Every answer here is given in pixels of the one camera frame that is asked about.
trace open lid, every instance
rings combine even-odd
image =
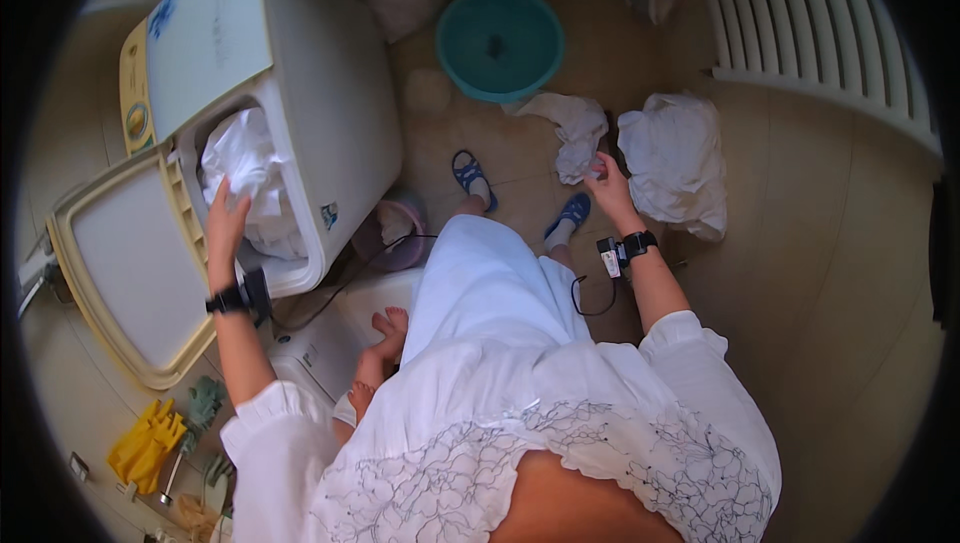
[[[207,247],[168,145],[144,149],[47,218],[56,259],[90,328],[145,386],[166,390],[213,341]]]
[[[158,143],[274,64],[263,0],[162,0],[146,23]]]

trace white sock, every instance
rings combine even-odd
[[[547,253],[557,246],[568,245],[570,243],[570,235],[572,235],[576,229],[577,225],[573,223],[573,220],[568,217],[562,218],[559,224],[557,224],[557,228],[553,229],[550,236],[543,240],[543,247]]]
[[[467,153],[461,153],[457,156],[457,160],[454,162],[453,166],[459,171],[470,163],[471,156]],[[482,176],[480,178],[474,178],[473,182],[470,183],[469,191],[467,193],[472,196],[480,196],[483,198],[483,201],[486,204],[484,209],[490,207],[490,184],[487,183],[486,178]]]

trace sleeve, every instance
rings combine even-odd
[[[764,472],[774,496],[783,476],[774,435],[754,399],[728,365],[727,340],[704,328],[689,309],[656,321],[640,355],[683,405],[740,447]]]
[[[220,433],[237,467],[235,539],[299,541],[313,492],[338,451],[330,410],[294,382],[274,381],[236,412]]]

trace foot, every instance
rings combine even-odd
[[[407,314],[406,309],[398,308],[397,306],[390,306],[387,308],[387,318],[390,321],[390,326],[392,326],[394,329],[401,333],[407,332],[407,326],[410,323],[410,316]]]
[[[453,177],[467,195],[477,196],[484,201],[484,211],[493,212],[497,209],[497,196],[490,190],[490,183],[487,182],[473,153],[462,149],[454,154]]]
[[[397,328],[391,323],[390,318],[387,318],[379,311],[375,311],[373,313],[373,319],[370,321],[370,326],[383,333],[384,337],[390,337],[390,335],[397,331]]]
[[[376,389],[365,382],[353,381],[353,387],[346,393],[346,400],[356,410],[358,425],[366,416],[367,408],[370,407],[370,402],[374,401],[374,393],[376,392]]]
[[[570,244],[570,235],[577,230],[591,213],[591,198],[585,192],[574,194],[563,205],[557,219],[543,233],[543,247],[547,253],[557,246]]]

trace teal plastic basin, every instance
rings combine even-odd
[[[453,0],[437,25],[437,57],[465,95],[506,104],[557,72],[564,30],[544,0]]]

